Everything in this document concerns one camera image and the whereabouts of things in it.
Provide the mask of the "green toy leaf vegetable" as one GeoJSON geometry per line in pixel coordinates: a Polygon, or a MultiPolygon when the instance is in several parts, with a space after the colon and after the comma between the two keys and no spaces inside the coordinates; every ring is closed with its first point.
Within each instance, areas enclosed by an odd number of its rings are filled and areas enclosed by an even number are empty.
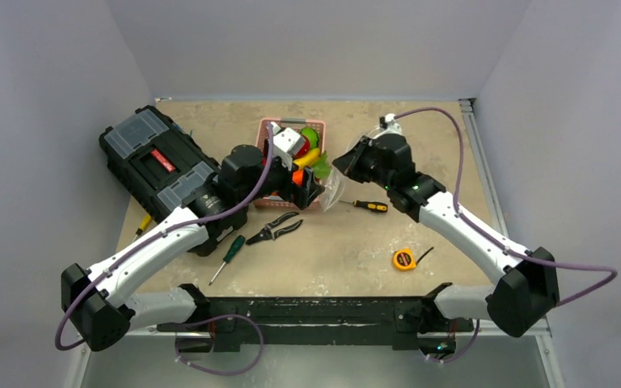
{"type": "Polygon", "coordinates": [[[327,161],[327,152],[322,152],[319,158],[312,163],[310,167],[314,171],[316,179],[327,179],[332,172],[332,165],[327,161]]]}

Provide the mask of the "clear zip top bag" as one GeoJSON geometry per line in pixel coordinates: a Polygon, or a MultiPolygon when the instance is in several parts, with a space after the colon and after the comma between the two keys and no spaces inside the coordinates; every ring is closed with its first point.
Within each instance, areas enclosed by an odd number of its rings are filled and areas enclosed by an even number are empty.
{"type": "MultiPolygon", "coordinates": [[[[381,131],[382,129],[380,129],[378,126],[375,126],[369,131],[363,131],[362,133],[354,136],[351,141],[348,142],[345,150],[342,153],[327,159],[328,163],[331,163],[335,158],[338,158],[339,156],[346,154],[348,151],[350,151],[362,137],[366,136],[369,138],[373,138],[379,135],[381,131]]],[[[332,167],[329,176],[324,180],[323,183],[325,190],[319,197],[320,208],[323,212],[327,212],[332,206],[336,205],[340,201],[346,188],[347,181],[348,179],[345,178],[344,175],[336,167],[332,167]]]]}

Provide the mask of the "red toy apple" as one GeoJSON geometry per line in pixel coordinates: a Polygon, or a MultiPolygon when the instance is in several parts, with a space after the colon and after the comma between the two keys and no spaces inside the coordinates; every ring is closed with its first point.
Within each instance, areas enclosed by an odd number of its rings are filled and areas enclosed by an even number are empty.
{"type": "Polygon", "coordinates": [[[301,139],[303,140],[303,143],[298,151],[294,154],[294,159],[305,156],[312,149],[312,144],[307,137],[301,135],[301,139]]]}

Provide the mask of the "green toy watermelon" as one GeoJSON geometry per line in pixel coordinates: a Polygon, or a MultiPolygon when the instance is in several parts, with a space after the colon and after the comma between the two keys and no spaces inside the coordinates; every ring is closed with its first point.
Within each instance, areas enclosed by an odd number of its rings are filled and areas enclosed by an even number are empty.
{"type": "Polygon", "coordinates": [[[319,135],[312,127],[302,128],[300,134],[307,139],[308,147],[311,150],[318,147],[319,135]]]}

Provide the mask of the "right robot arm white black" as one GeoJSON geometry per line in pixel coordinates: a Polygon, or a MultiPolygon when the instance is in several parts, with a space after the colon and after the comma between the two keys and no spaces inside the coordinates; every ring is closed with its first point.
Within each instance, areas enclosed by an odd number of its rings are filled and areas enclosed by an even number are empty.
{"type": "Polygon", "coordinates": [[[355,182],[383,187],[394,209],[440,234],[490,280],[489,287],[443,284],[430,292],[421,308],[428,327],[483,319],[517,338],[558,303],[553,255],[531,251],[468,214],[443,184],[417,171],[404,136],[361,137],[332,165],[355,182]]]}

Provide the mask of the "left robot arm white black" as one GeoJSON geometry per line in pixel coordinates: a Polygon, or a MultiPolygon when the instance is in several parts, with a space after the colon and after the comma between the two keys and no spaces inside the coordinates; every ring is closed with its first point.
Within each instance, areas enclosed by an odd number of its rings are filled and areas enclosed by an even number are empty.
{"type": "Polygon", "coordinates": [[[196,300],[195,286],[145,296],[137,289],[194,247],[217,246],[236,230],[237,221],[245,221],[252,201],[276,194],[306,209],[324,190],[312,167],[284,155],[277,146],[235,147],[217,172],[208,174],[147,234],[89,268],[72,264],[62,272],[64,317],[54,338],[56,348],[72,348],[61,342],[67,323],[81,337],[76,344],[92,351],[111,347],[135,328],[181,323],[190,331],[200,330],[208,322],[209,309],[196,300]]]}

